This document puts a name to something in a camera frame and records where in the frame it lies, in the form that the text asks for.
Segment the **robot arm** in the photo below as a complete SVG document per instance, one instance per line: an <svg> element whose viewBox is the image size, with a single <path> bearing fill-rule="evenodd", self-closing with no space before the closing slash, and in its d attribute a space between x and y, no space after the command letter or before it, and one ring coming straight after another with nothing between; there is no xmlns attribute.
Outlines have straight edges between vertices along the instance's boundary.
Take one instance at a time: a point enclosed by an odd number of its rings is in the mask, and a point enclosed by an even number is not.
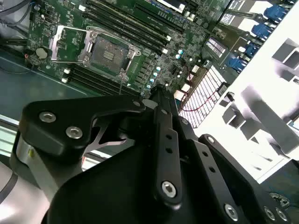
<svg viewBox="0 0 299 224"><path fill-rule="evenodd" d="M82 172L85 153L127 139L135 144ZM194 134L161 86L143 101L31 103L14 152L50 201L48 224L291 223L213 136Z"/></svg>
<svg viewBox="0 0 299 224"><path fill-rule="evenodd" d="M49 208L43 191L0 162L0 223L40 224Z"/></svg>

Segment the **motherboard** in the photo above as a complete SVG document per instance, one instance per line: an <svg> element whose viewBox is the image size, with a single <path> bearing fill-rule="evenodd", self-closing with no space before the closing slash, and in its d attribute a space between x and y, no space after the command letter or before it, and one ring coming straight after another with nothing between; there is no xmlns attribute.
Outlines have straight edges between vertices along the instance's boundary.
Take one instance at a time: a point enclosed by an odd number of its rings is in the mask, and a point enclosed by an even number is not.
<svg viewBox="0 0 299 224"><path fill-rule="evenodd" d="M229 0L43 0L25 58L94 95L148 97L196 75L202 46Z"/></svg>

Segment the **blue connector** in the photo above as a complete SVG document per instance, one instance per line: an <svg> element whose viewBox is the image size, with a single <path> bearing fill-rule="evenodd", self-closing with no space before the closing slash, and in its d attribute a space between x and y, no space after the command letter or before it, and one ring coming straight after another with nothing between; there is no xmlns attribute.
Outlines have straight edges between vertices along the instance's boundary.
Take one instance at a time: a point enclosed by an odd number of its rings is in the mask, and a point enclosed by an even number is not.
<svg viewBox="0 0 299 224"><path fill-rule="evenodd" d="M257 37L266 40L272 33L272 29L265 24L258 24L253 26L251 32L254 33Z"/></svg>
<svg viewBox="0 0 299 224"><path fill-rule="evenodd" d="M241 72L246 65L247 62L239 58L231 58L228 61L228 66L235 69L238 72Z"/></svg>
<svg viewBox="0 0 299 224"><path fill-rule="evenodd" d="M280 22L284 16L286 15L287 10L284 9L281 6L273 5L270 8L267 8L263 15L268 17L270 20L273 20L275 22Z"/></svg>
<svg viewBox="0 0 299 224"><path fill-rule="evenodd" d="M257 47L254 43L249 43L245 47L245 54L249 57L252 58L257 51L259 50L259 47Z"/></svg>

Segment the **red wire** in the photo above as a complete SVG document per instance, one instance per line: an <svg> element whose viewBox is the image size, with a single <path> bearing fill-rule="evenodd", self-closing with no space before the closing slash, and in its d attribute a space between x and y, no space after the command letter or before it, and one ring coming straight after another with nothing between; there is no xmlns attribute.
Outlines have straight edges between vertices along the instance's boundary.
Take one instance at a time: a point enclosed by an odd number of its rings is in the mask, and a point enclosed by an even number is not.
<svg viewBox="0 0 299 224"><path fill-rule="evenodd" d="M189 81L191 82L190 70L189 70L189 67L188 67L186 61L185 61L185 66L186 66L186 68L187 68L187 70L188 70ZM190 89L191 89L191 87L190 87L189 90L183 95L182 99L189 93ZM181 108L182 111L185 111L185 112L193 112L193 111L197 111L197 110L199 110L202 106L206 105L206 103L211 99L211 97L212 97L216 92L217 92L217 90L215 90L215 92L213 92L212 95L211 95L208 99L206 99L206 101L205 101L202 105L200 105L198 108L196 108L196 109L185 110L185 109L182 107L182 102L183 102L183 101L181 101L179 107Z"/></svg>
<svg viewBox="0 0 299 224"><path fill-rule="evenodd" d="M216 92L217 92L217 90L215 90L215 92L213 92L212 95L211 95L208 99L206 99L206 101L205 101L202 105L200 105L199 107L197 107L196 109L185 110L184 108L181 107L182 111L185 111L185 112L193 112L193 111L197 111L197 110L199 110L202 106L204 106L204 105L205 105L205 104L212 98L212 96L213 96Z"/></svg>

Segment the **chip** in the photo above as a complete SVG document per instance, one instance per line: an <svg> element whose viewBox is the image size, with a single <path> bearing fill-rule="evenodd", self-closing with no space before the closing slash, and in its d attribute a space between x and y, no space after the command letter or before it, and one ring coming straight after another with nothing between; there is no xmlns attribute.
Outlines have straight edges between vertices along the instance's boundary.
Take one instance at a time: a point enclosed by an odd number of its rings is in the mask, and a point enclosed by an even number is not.
<svg viewBox="0 0 299 224"><path fill-rule="evenodd" d="M90 60L91 67L118 75L127 65L128 49L120 44L97 36Z"/></svg>

